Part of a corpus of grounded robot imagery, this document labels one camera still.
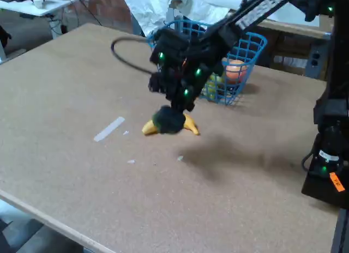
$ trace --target orange ball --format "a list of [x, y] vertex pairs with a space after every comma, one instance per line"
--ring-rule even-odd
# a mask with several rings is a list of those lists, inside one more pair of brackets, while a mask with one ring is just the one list
[[230, 59], [229, 64], [226, 67], [225, 75], [227, 77], [227, 83], [235, 84], [241, 83], [244, 80], [244, 76], [247, 73], [247, 66], [236, 66], [245, 64], [243, 61], [239, 61], [237, 59]]

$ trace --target brick wall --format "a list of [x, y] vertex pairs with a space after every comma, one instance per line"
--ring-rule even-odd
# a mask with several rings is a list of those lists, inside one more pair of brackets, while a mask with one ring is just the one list
[[[117, 26], [117, 23], [120, 23], [132, 30], [131, 13], [124, 0], [84, 0], [83, 2], [97, 19], [109, 20], [112, 23], [107, 26]], [[89, 15], [81, 3], [75, 3], [75, 6], [79, 15]]]

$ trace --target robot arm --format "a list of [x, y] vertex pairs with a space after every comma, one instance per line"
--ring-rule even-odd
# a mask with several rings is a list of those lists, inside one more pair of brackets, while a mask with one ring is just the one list
[[165, 93], [172, 109], [191, 111], [212, 72], [222, 74], [221, 60], [239, 38], [289, 1], [244, 1], [235, 14], [210, 26], [200, 38], [189, 40], [170, 28], [160, 29], [150, 60], [161, 66], [161, 74], [151, 78], [149, 89]]
[[316, 15], [335, 16], [327, 86], [314, 107], [314, 123], [318, 134], [309, 155], [312, 156], [308, 176], [302, 192], [322, 201], [349, 208], [349, 195], [337, 192], [330, 174], [335, 173], [349, 188], [349, 169], [345, 172], [344, 161], [349, 161], [349, 25], [347, 8], [349, 0], [249, 0], [244, 1], [232, 16], [210, 26], [203, 36], [188, 39], [184, 34], [164, 28], [154, 36], [156, 47], [151, 62], [161, 66], [161, 73], [153, 75], [149, 89], [166, 94], [171, 102], [171, 112], [161, 109], [158, 124], [173, 125], [171, 132], [181, 129], [183, 111], [194, 108], [194, 100], [209, 76], [221, 75], [221, 60], [232, 46], [251, 28], [291, 2], [305, 13], [305, 20], [312, 21]]

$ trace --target black cable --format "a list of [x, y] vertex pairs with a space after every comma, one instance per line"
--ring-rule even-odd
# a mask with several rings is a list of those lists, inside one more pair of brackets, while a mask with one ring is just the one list
[[302, 165], [302, 169], [303, 169], [305, 172], [308, 172], [308, 171], [309, 171], [309, 169], [305, 167], [305, 162], [311, 157], [312, 152], [313, 152], [313, 149], [311, 149], [311, 151], [309, 152], [309, 154], [306, 155], [306, 156], [302, 159], [302, 162], [300, 163], [300, 164]]
[[62, 9], [61, 24], [63, 23], [63, 18], [64, 18], [64, 8]]
[[78, 13], [77, 13], [77, 9], [76, 9], [76, 6], [75, 6], [75, 4], [74, 4], [74, 1], [72, 1], [72, 0], [69, 0], [70, 1], [70, 4], [71, 5], [73, 5], [73, 7], [74, 7], [74, 11], [75, 11], [75, 15], [76, 15], [76, 21], [77, 21], [77, 24], [76, 24], [76, 28], [77, 27], [79, 27], [80, 26], [80, 20], [79, 20], [79, 15], [78, 15]]
[[88, 7], [84, 4], [84, 2], [80, 1], [80, 3], [85, 7], [85, 9], [94, 17], [94, 19], [103, 27], [103, 25], [99, 22], [95, 15], [88, 9]]
[[53, 32], [55, 32], [57, 35], [63, 35], [63, 33], [58, 33], [58, 32], [56, 32], [56, 31], [54, 30], [54, 28], [57, 28], [59, 25], [62, 24], [62, 19], [60, 19], [60, 20], [54, 20], [54, 19], [53, 19], [53, 16], [51, 16], [50, 19], [51, 19], [50, 22], [58, 21], [58, 24], [55, 25], [54, 27], [51, 27], [51, 26], [50, 26], [51, 30], [52, 30]]
[[54, 18], [54, 16], [49, 16], [49, 18], [51, 19], [49, 22], [56, 22], [56, 21], [59, 21], [59, 23], [57, 24], [57, 25], [55, 25], [54, 27], [51, 27], [51, 29], [53, 29], [53, 28], [57, 28], [59, 25], [61, 25], [62, 24], [62, 21], [63, 21], [63, 14], [64, 14], [64, 9], [62, 9], [62, 16], [61, 16], [61, 19], [60, 20], [54, 20], [53, 18]]
[[136, 41], [136, 42], [140, 42], [140, 43], [146, 43], [147, 39], [146, 38], [134, 38], [134, 37], [120, 37], [115, 39], [110, 48], [111, 48], [111, 52], [113, 53], [114, 57], [116, 57], [119, 61], [121, 61], [122, 63], [126, 64], [127, 66], [130, 66], [131, 68], [134, 68], [140, 72], [152, 75], [153, 72], [147, 69], [144, 69], [142, 67], [136, 66], [135, 64], [130, 63], [129, 61], [127, 61], [126, 59], [124, 59], [123, 57], [121, 57], [118, 53], [116, 53], [115, 51], [115, 45], [117, 43], [119, 43], [120, 41]]

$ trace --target paper scrap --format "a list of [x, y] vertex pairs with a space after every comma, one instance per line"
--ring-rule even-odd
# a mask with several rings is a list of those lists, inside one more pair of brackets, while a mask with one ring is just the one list
[[103, 140], [106, 136], [112, 133], [113, 130], [115, 130], [118, 126], [120, 126], [124, 121], [125, 119], [123, 117], [118, 117], [112, 123], [110, 123], [109, 126], [107, 126], [104, 130], [98, 133], [93, 140], [96, 142]]

